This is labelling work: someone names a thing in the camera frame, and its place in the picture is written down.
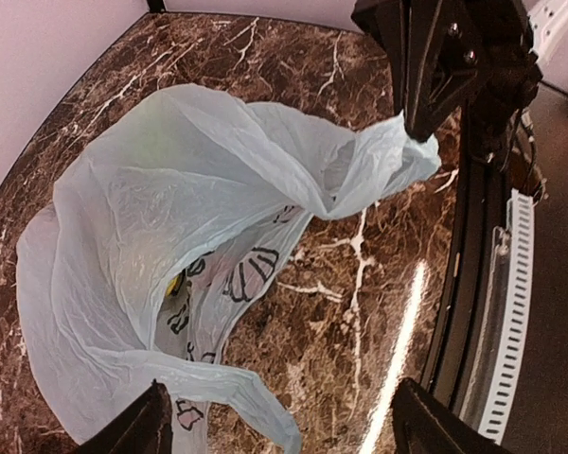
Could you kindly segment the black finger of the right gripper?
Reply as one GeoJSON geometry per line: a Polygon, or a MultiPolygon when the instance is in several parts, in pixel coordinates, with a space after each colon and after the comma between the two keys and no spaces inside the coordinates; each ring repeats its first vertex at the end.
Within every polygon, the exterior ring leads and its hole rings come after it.
{"type": "Polygon", "coordinates": [[[464,1],[358,1],[352,21],[386,53],[394,112],[426,141],[478,92],[478,34],[464,1]]]}

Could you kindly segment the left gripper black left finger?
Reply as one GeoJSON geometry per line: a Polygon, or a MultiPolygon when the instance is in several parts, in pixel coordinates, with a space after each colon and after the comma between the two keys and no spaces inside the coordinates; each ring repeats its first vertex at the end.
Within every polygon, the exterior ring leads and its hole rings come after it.
{"type": "Polygon", "coordinates": [[[170,454],[172,405],[167,387],[154,380],[131,405],[96,436],[78,447],[79,454],[170,454]]]}

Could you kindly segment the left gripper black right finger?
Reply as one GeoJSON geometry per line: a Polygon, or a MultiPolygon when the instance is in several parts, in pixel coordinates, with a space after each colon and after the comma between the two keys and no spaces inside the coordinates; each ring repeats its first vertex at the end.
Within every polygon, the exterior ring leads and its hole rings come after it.
{"type": "Polygon", "coordinates": [[[397,453],[508,453],[454,416],[410,377],[399,382],[391,410],[397,453]]]}

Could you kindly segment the light blue plastic bag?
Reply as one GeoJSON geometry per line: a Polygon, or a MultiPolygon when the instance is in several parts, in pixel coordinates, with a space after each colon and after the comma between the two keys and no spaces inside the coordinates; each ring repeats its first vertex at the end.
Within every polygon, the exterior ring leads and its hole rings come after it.
{"type": "Polygon", "coordinates": [[[222,365],[223,344],[313,218],[355,215],[440,164],[402,115],[356,132],[195,84],[151,94],[86,146],[17,242],[44,400],[82,444],[158,382],[183,405],[177,453],[205,451],[212,403],[299,452],[293,416],[257,374],[222,365]]]}

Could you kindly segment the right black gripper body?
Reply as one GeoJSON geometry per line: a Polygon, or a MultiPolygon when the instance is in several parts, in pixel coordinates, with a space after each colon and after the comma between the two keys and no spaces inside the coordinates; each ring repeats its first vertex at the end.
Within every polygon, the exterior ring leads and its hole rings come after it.
{"type": "Polygon", "coordinates": [[[442,95],[464,117],[469,147],[505,147],[508,123],[542,79],[533,31],[520,1],[444,1],[442,95]]]}

